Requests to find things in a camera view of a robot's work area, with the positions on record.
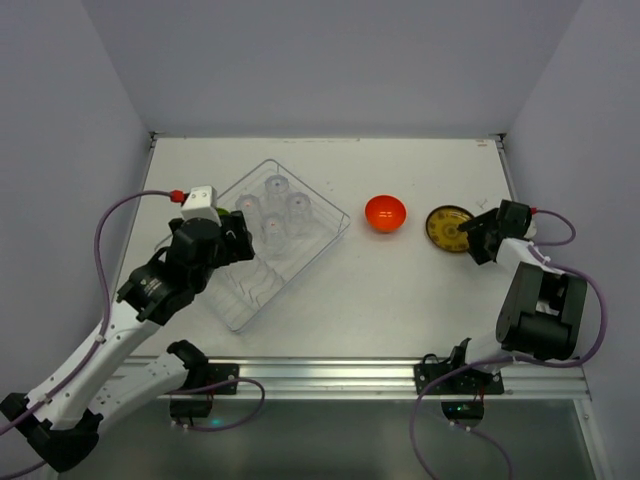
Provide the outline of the yellow patterned plate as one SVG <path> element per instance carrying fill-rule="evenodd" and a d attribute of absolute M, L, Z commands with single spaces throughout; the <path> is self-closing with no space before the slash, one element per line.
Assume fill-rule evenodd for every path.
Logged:
<path fill-rule="evenodd" d="M 466 232 L 459 227 L 474 218 L 468 210 L 454 205 L 442 205 L 429 213 L 425 220 L 425 233 L 440 250 L 462 254 L 469 250 Z"/>

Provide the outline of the orange bowl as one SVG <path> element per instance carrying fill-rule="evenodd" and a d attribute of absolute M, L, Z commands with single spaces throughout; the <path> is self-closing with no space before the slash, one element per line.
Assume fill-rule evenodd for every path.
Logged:
<path fill-rule="evenodd" d="M 367 224 L 379 233 L 393 233 L 400 229 L 407 218 L 405 205 L 391 195 L 377 195 L 364 207 Z"/>

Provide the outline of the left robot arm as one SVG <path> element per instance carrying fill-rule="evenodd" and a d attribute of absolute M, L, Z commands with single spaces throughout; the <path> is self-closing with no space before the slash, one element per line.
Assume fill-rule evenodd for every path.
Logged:
<path fill-rule="evenodd" d="M 12 427 L 58 473 L 79 465 L 101 433 L 138 407 L 164 393 L 202 388 L 208 379 L 205 355 L 180 340 L 142 371 L 106 384 L 141 343 L 205 290 L 216 269 L 255 256 L 239 211 L 218 221 L 176 218 L 169 227 L 170 245 L 131 272 L 108 322 L 99 324 L 46 381 L 1 403 Z"/>

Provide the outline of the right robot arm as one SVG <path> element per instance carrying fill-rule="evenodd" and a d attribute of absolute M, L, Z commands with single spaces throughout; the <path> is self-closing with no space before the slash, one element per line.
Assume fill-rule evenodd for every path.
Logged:
<path fill-rule="evenodd" d="M 461 344 L 464 363 L 483 373 L 517 361 L 566 361 L 576 348 L 587 282 L 554 266 L 529 238 L 533 215 L 503 200 L 459 227 L 477 265 L 494 263 L 511 278 L 495 329 Z"/>

